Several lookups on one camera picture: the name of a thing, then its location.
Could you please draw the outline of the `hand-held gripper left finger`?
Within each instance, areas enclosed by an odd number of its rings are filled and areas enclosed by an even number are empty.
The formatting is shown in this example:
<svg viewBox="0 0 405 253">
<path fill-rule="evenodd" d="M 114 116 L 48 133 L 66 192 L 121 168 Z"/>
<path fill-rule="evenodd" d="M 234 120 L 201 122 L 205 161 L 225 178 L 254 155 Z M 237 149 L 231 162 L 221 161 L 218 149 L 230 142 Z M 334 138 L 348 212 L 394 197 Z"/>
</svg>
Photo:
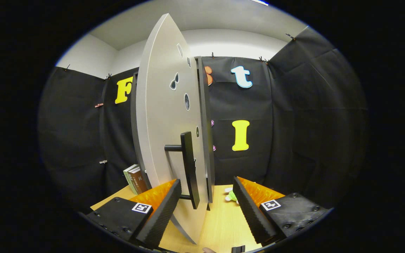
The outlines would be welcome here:
<svg viewBox="0 0 405 253">
<path fill-rule="evenodd" d="M 86 220 L 113 237 L 156 249 L 181 196 L 181 181 L 173 179 L 126 200 L 113 197 Z"/>
</svg>

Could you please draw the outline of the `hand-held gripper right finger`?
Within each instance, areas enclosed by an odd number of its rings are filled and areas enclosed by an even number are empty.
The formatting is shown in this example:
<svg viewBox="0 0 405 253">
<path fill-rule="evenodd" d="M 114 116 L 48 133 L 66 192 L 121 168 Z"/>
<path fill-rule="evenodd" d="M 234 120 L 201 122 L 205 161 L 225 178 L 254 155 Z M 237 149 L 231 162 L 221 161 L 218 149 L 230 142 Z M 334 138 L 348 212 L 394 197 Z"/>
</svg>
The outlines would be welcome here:
<svg viewBox="0 0 405 253">
<path fill-rule="evenodd" d="M 233 192 L 254 240 L 262 246 L 295 238 L 329 214 L 302 194 L 285 195 L 239 176 L 234 177 Z"/>
</svg>

